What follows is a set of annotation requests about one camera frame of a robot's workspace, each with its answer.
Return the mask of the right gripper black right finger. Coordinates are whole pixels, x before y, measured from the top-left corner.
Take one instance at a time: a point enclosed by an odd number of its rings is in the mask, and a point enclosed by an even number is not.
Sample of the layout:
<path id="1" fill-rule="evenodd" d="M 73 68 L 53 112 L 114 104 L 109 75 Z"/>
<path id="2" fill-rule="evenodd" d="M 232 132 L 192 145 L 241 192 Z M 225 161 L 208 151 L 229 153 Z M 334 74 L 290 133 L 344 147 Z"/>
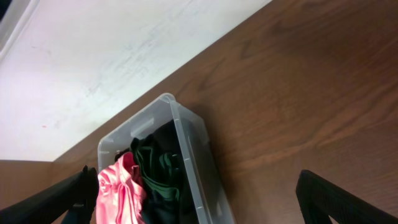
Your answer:
<path id="1" fill-rule="evenodd" d="M 309 170 L 302 170 L 296 196 L 305 223 L 390 223 L 397 218 Z"/>

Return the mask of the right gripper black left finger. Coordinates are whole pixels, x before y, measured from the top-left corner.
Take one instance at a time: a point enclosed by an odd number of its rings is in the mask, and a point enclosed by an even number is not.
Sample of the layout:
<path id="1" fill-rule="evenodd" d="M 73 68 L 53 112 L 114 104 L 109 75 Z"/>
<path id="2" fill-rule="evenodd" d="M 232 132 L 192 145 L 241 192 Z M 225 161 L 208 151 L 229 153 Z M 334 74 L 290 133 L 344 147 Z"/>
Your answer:
<path id="1" fill-rule="evenodd" d="M 1 223 L 62 223 L 91 221 L 99 192 L 97 171 L 83 170 L 19 203 L 1 210 Z"/>

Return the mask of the pink cloth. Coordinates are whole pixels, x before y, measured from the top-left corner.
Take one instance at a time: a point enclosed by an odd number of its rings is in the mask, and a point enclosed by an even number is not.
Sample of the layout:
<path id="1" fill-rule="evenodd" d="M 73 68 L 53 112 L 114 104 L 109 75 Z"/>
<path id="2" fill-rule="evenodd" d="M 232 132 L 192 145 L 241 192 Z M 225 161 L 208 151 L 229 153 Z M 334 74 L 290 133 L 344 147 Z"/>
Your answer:
<path id="1" fill-rule="evenodd" d="M 96 222 L 100 224 L 143 224 L 141 215 L 146 192 L 140 168 L 132 153 L 123 154 L 98 174 Z"/>

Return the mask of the dark navy cloth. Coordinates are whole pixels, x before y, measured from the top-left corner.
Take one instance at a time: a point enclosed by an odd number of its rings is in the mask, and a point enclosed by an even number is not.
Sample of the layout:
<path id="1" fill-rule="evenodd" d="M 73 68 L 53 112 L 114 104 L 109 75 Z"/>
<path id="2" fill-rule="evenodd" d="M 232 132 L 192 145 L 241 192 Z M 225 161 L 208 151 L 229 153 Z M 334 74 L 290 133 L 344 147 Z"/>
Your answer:
<path id="1" fill-rule="evenodd" d="M 144 223 L 178 224 L 180 191 L 174 187 L 163 190 L 146 187 L 147 197 L 142 205 Z"/>

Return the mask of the green cloth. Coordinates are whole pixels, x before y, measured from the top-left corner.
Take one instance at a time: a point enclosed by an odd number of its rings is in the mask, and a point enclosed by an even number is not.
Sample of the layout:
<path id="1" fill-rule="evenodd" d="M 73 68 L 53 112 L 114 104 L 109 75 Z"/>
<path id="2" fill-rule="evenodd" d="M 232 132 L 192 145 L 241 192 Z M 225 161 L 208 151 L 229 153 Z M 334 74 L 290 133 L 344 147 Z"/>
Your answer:
<path id="1" fill-rule="evenodd" d="M 149 191 L 160 195 L 167 202 L 179 202 L 182 189 L 179 156 L 163 149 L 152 136 L 146 139 L 134 138 L 129 149 Z"/>

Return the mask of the clear plastic storage bin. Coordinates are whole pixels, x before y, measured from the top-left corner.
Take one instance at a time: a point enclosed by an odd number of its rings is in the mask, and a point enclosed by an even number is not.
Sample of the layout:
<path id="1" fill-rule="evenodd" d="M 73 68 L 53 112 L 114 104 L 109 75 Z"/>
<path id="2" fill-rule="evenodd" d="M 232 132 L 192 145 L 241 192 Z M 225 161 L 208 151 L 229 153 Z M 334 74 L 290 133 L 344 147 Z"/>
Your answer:
<path id="1" fill-rule="evenodd" d="M 234 223 L 204 120 L 170 93 L 161 94 L 99 141 L 98 170 L 114 164 L 116 153 L 126 149 L 133 138 L 142 139 L 169 121 L 175 123 L 198 222 Z"/>

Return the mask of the black cloth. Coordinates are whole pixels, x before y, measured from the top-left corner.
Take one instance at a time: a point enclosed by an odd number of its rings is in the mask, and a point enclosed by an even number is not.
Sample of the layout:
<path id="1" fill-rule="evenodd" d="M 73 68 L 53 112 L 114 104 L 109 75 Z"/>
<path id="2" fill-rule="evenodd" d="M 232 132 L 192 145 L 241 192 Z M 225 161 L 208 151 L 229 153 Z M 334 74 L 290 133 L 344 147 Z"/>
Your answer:
<path id="1" fill-rule="evenodd" d="M 198 223 L 195 204 L 193 201 L 192 192 L 190 190 L 187 171 L 185 169 L 185 164 L 183 161 L 174 121 L 170 120 L 169 122 L 165 123 L 164 125 L 156 129 L 153 133 L 149 134 L 147 137 L 143 139 L 146 139 L 149 136 L 152 136 L 152 138 L 154 138 L 162 146 L 163 149 L 171 151 L 172 153 L 177 154 L 179 156 L 178 162 L 180 164 L 180 169 L 182 171 L 182 189 L 180 191 L 181 196 L 180 196 L 180 205 L 179 205 L 178 224 Z M 132 153 L 129 148 L 130 145 L 127 149 L 117 153 L 114 158 L 117 160 L 127 152 Z"/>

